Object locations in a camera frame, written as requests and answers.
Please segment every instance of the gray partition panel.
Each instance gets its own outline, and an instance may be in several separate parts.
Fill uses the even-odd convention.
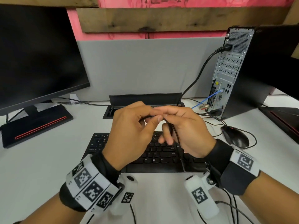
[[[109,95],[183,92],[224,37],[78,41],[91,87],[75,92],[81,100]],[[218,55],[207,64],[185,97],[207,97]]]

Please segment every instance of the black computer mouse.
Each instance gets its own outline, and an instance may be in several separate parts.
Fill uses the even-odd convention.
[[[221,127],[221,130],[227,143],[230,145],[234,144],[239,148],[246,148],[249,146],[248,137],[240,130],[230,126],[223,126]]]

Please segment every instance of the desk surface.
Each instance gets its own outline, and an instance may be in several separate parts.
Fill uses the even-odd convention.
[[[185,99],[186,106],[196,103]],[[297,107],[299,102],[287,96],[270,96],[265,104],[277,107]],[[10,149],[0,147],[0,223],[12,224],[26,218],[46,200],[59,191],[65,175],[81,159],[93,133],[110,132],[112,120],[103,120],[106,107],[68,105],[74,120],[29,139]],[[0,117],[0,125],[5,117]],[[279,129],[258,109],[226,120],[228,125],[253,133],[257,145],[248,153],[257,158],[261,169],[299,193],[299,145]],[[218,126],[208,125],[214,134]],[[254,139],[249,136],[250,144]],[[135,173],[139,182],[133,201],[137,223],[202,223],[189,197],[183,181],[190,173]],[[228,202],[227,195],[218,188],[210,190],[214,200]],[[238,207],[255,223],[259,223],[244,203],[237,197]],[[230,223],[228,206],[219,205],[220,213],[209,219],[209,224]],[[87,213],[85,224],[91,216]],[[122,218],[94,217],[90,224],[132,223],[130,212]],[[240,215],[240,223],[249,223]]]

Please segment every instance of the black keyboard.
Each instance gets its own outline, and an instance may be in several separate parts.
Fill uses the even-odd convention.
[[[162,133],[154,133],[152,141],[147,146],[140,158],[128,164],[122,169],[122,173],[159,173],[159,172],[184,172],[181,160],[174,146],[158,142]],[[94,133],[89,145],[83,155],[101,152],[107,143],[109,133]],[[206,163],[204,159],[194,158],[189,154],[184,154],[185,169],[188,172],[205,172]]]

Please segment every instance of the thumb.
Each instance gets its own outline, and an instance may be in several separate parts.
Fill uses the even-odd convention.
[[[173,125],[181,125],[186,118],[184,117],[180,117],[180,116],[174,116],[174,115],[167,115],[164,114],[163,115],[164,119],[166,119],[169,123],[173,124]]]
[[[152,134],[154,133],[156,127],[158,126],[159,122],[162,121],[162,119],[162,116],[152,117],[142,130],[142,134],[145,134],[145,137],[149,136],[150,138],[152,138]]]

